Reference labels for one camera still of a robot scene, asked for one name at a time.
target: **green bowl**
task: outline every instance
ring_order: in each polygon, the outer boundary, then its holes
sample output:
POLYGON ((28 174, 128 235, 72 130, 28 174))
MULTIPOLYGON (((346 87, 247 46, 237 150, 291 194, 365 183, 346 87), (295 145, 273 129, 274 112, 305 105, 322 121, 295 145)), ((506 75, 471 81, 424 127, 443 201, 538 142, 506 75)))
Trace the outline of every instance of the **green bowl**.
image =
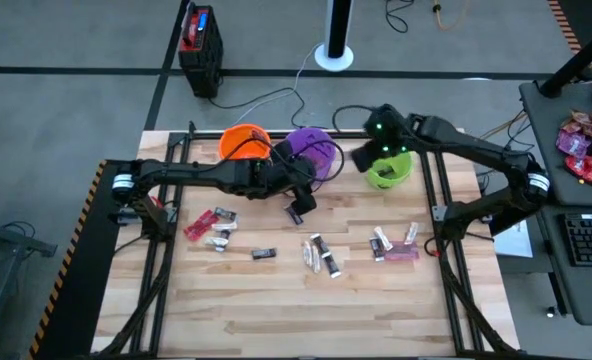
POLYGON ((377 189, 389 189, 403 182, 411 174, 413 167, 414 162, 409 152, 378 159, 367 171, 367 182, 377 189))

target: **gray carpet floor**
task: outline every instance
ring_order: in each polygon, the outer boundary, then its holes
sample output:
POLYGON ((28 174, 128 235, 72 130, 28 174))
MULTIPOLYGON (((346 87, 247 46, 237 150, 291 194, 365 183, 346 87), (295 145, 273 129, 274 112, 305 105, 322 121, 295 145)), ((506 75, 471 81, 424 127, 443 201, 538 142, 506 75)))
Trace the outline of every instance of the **gray carpet floor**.
MULTIPOLYGON (((296 69, 322 40, 324 1, 213 0, 230 69, 296 69)), ((444 1, 446 22, 463 1, 444 1)), ((175 0, 0 1, 0 66, 159 68, 179 2, 175 0)), ((410 31, 385 22, 384 1, 357 0, 349 45, 353 70, 552 72, 571 55, 546 0, 472 0, 465 22, 436 28, 431 2, 401 12, 410 31)), ((307 68, 316 65, 310 61, 307 68)), ((37 236, 67 244, 98 162, 130 159, 156 87, 155 76, 0 75, 0 223, 27 220, 37 236)), ((227 105, 291 85, 291 78, 228 77, 216 99, 227 105)), ((401 112, 436 114, 480 135, 520 109, 520 81, 303 78, 306 101, 296 121, 330 126, 347 104, 390 103, 401 112)), ((170 77, 156 129, 223 129, 244 110, 220 110, 170 77)), ((246 119, 268 129, 291 127, 294 96, 259 107, 246 119)), ((342 127, 366 114, 348 111, 342 127)), ((533 142, 526 131, 521 141, 533 142)), ((492 138, 504 144, 505 134, 492 138)), ((492 176, 490 189, 503 186, 492 176)), ((64 246, 51 259, 23 264, 17 294, 5 307, 0 352, 26 353, 64 246)), ((504 275, 522 347, 530 353, 592 358, 592 327, 545 317, 553 304, 547 277, 504 275)))

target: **orange bowl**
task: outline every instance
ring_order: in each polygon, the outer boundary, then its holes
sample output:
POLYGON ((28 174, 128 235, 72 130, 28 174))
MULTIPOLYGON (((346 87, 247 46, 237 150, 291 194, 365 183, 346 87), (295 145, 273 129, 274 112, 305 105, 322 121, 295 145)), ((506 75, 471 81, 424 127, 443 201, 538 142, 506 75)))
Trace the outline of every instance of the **orange bowl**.
MULTIPOLYGON (((265 129, 254 124, 240 124, 225 130, 218 143, 220 158, 227 157, 240 143, 251 138, 254 132, 262 135, 265 141, 270 142, 269 134, 265 129)), ((230 159, 267 159, 269 151, 269 147, 262 142, 250 141, 236 150, 230 159)))

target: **white cable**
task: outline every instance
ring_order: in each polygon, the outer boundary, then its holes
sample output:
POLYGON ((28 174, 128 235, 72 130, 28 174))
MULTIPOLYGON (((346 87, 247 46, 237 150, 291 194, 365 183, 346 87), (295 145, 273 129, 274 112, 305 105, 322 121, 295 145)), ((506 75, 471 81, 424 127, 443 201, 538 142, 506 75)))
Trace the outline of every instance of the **white cable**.
POLYGON ((243 120, 245 118, 245 116, 249 115, 249 113, 251 113, 252 111, 254 111, 254 109, 256 109, 257 107, 263 105, 263 104, 267 104, 270 101, 274 101, 280 98, 283 98, 285 96, 289 96, 291 94, 293 94, 296 91, 296 88, 298 87, 298 78, 300 77, 300 73, 303 72, 303 69, 305 69, 305 65, 307 64, 307 60, 309 60, 309 58, 312 56, 312 54, 314 53, 314 50, 316 50, 317 47, 319 47, 320 45, 322 45, 323 43, 318 43, 316 45, 314 45, 314 47, 309 51, 309 53, 307 54, 307 56, 305 56, 305 60, 303 60, 303 64, 300 66, 300 69, 298 70, 298 72, 296 73, 296 81, 294 81, 294 86, 291 88, 291 90, 283 95, 278 95, 278 96, 274 96, 273 98, 269 98, 267 100, 261 101, 257 104, 255 104, 254 106, 250 107, 247 111, 245 111, 243 113, 243 115, 241 115, 238 120, 236 120, 236 122, 234 122, 232 124, 232 126, 238 124, 239 122, 241 122, 241 120, 243 120))

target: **wooden table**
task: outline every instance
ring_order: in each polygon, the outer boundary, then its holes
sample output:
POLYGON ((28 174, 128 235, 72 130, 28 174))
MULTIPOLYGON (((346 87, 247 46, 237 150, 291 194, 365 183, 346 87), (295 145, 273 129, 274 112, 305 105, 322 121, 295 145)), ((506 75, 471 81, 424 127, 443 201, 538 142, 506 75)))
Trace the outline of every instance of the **wooden table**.
MULTIPOLYGON (((162 160, 168 134, 145 132, 138 157, 162 160)), ((348 151, 365 140, 338 142, 348 151)), ((217 153, 217 141, 195 140, 190 161, 214 163, 217 153)), ((347 157, 342 174, 315 193, 318 208, 298 227, 282 210, 291 202, 285 196, 249 201, 216 189, 184 189, 160 356, 454 354, 438 261, 422 251, 433 231, 418 157, 414 154, 411 176, 389 191, 370 187, 348 152, 347 157), (216 206, 240 216, 225 253, 202 241, 189 242, 180 231, 216 206), (382 226, 390 239, 402 239, 412 221, 421 224, 420 259, 374 262, 368 243, 373 228, 382 226), (313 233, 321 233, 329 243, 340 277, 331 279, 325 267, 314 274, 304 265, 301 243, 313 233), (276 258, 251 260, 252 249, 271 247, 278 249, 276 258)), ((445 162, 454 199, 478 198, 471 162, 448 154, 445 162)), ((440 189, 438 176, 434 179, 440 189)), ((469 231, 489 235, 480 224, 472 224, 469 231)), ((140 226, 124 228, 117 246, 139 233, 140 226)), ((493 244, 468 237, 463 246, 476 304, 505 341, 518 347, 493 244)), ((146 252, 144 240, 115 256, 93 351, 111 341, 136 307, 146 252)), ((471 348, 462 307, 459 316, 471 348)))

